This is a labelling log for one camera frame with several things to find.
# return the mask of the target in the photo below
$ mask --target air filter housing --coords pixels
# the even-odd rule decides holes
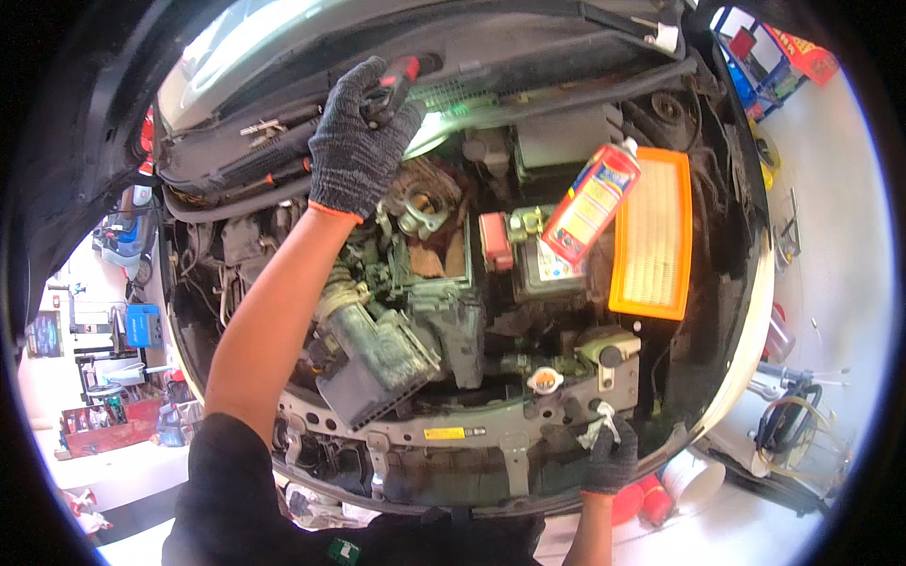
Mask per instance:
[[[616,216],[608,306],[681,321],[692,261],[692,189],[685,153],[639,148],[639,181]]]

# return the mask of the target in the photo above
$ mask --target windshield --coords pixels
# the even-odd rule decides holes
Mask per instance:
[[[171,128],[195,125],[187,110],[230,69],[285,30],[345,0],[238,0],[183,50],[160,87],[159,105]]]

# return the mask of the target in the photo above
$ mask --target blue container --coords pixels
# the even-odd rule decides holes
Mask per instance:
[[[130,304],[126,307],[126,342],[132,348],[159,348],[163,345],[157,305]]]

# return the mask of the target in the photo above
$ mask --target spray can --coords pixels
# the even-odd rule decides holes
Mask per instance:
[[[641,174],[637,148],[628,137],[621,145],[600,146],[547,221],[541,239],[566,262],[578,264],[591,250],[635,186]]]

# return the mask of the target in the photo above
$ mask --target gloved hand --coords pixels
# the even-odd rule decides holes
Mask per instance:
[[[621,443],[614,444],[613,432],[608,427],[601,427],[585,468],[584,494],[616,495],[635,474],[639,464],[639,438],[629,423],[619,416],[613,416],[613,424],[620,433]]]
[[[423,104],[407,102],[390,123],[378,130],[368,127],[359,105],[386,71],[387,62],[371,57],[343,75],[327,97],[321,123],[308,142],[313,162],[309,206],[353,215],[361,224],[390,188],[425,111]]]

